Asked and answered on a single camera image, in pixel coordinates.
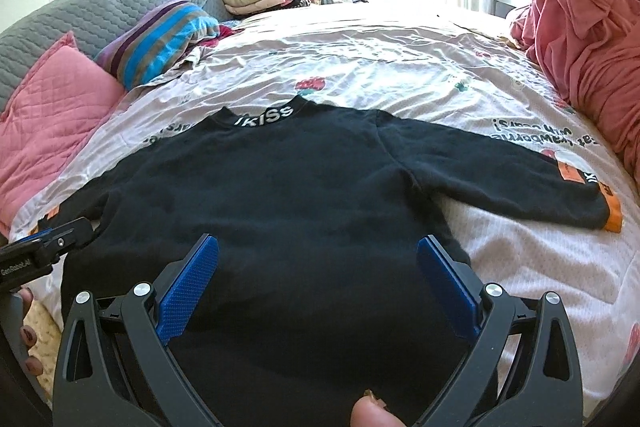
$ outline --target gray quilted cover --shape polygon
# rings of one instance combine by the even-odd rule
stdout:
[[[55,0],[0,34],[0,111],[36,60],[60,36],[73,30],[80,50],[93,58],[165,0]],[[221,0],[188,0],[229,20]]]

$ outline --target finger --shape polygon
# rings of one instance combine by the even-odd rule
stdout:
[[[351,411],[351,427],[405,427],[383,407],[384,402],[373,395],[362,397]]]
[[[29,357],[24,365],[27,367],[27,371],[34,377],[39,377],[44,372],[44,367],[42,367],[42,362],[38,360],[36,357]]]
[[[26,317],[33,302],[33,293],[28,288],[20,288],[18,295],[22,298],[22,315]]]
[[[36,345],[38,341],[38,336],[35,330],[31,326],[23,326],[20,328],[20,336],[22,337],[22,341],[24,344],[31,349],[31,347]]]

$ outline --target blue striped pillow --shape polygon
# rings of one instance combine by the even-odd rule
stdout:
[[[218,21],[202,8],[185,0],[169,0],[108,44],[95,62],[129,90],[168,71],[190,44],[219,34]]]

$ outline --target pink covered object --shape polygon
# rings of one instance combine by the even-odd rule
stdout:
[[[104,123],[122,84],[76,46],[72,32],[29,70],[0,114],[0,232]]]
[[[640,184],[640,0],[532,0],[511,36]]]

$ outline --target white patterned bed sheet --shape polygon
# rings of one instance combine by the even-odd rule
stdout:
[[[224,105],[257,115],[302,94],[516,142],[609,184],[622,203],[622,233],[508,219],[444,197],[440,203],[483,281],[512,295],[539,298],[555,290],[562,296],[589,415],[638,349],[640,210],[631,178],[593,125],[562,103],[519,52],[461,29],[444,13],[378,11],[366,5],[283,10],[248,19],[242,33],[213,51],[196,48],[179,76],[170,71],[156,87],[127,95],[60,177],[18,211],[11,240],[119,160]],[[58,264],[31,284],[60,326],[62,270]],[[502,357],[501,376],[514,347]]]

